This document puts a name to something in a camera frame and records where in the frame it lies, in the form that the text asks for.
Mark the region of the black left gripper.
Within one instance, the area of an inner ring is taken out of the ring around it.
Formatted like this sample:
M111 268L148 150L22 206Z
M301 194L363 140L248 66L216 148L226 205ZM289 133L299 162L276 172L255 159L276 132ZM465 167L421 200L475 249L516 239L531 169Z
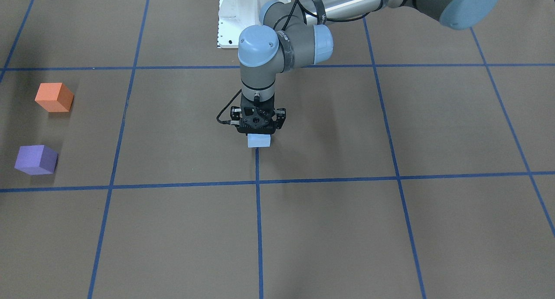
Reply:
M230 125L233 125L238 133L273 135L283 127L286 120L286 109L275 108L275 99L271 97L267 101L250 101L241 96L240 106L230 108Z

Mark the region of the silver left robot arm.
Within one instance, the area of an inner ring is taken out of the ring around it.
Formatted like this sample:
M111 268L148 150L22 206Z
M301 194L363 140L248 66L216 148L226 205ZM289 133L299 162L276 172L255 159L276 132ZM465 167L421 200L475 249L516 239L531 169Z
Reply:
M410 7L453 30L465 30L483 20L498 0L293 0L266 2L258 25L238 36L240 106L227 104L239 133L273 135L286 120L275 108L275 80L279 73L328 60L334 41L328 23L347 23L384 8Z

